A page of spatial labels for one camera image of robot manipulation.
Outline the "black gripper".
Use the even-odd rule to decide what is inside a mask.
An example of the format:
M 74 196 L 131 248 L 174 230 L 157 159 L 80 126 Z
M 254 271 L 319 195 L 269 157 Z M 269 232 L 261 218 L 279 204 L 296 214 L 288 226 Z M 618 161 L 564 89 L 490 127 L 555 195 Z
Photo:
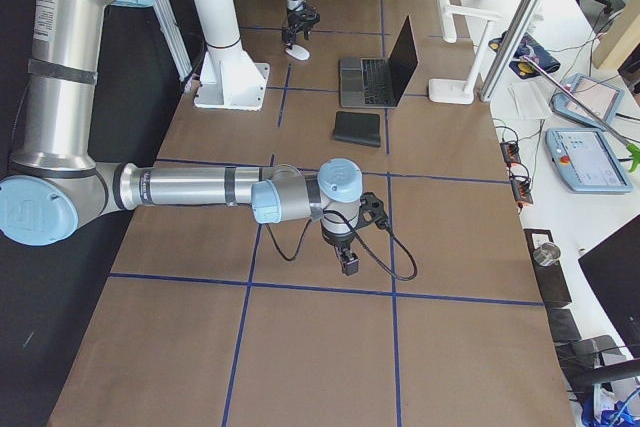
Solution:
M 303 2 L 299 9 L 289 10 L 286 27 L 281 29 L 282 42 L 286 49 L 296 43 L 297 32 L 303 32 L 305 40 L 310 39 L 313 27 L 320 21 L 320 14 L 315 8 Z
M 352 251 L 351 244 L 355 239 L 353 228 L 349 225 L 329 226 L 321 225 L 323 239 L 334 248 L 336 257 L 340 260 L 342 273 L 346 276 L 357 274 L 359 258 Z

